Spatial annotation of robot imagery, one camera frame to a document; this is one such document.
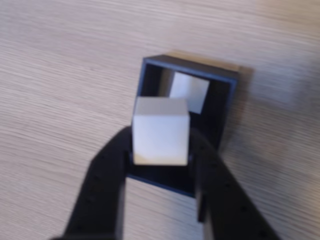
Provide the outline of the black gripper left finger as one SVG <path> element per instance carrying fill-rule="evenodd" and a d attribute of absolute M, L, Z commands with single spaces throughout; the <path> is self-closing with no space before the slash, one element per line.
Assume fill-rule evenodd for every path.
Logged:
<path fill-rule="evenodd" d="M 123 239 L 131 133 L 129 126 L 120 130 L 90 162 L 63 233 L 65 240 Z"/>

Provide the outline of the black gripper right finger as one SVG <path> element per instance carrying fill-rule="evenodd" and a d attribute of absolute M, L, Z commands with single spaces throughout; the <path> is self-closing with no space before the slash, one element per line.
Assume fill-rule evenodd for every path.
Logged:
<path fill-rule="evenodd" d="M 189 152 L 197 220 L 205 240 L 279 239 L 215 148 L 196 129 L 190 131 Z"/>

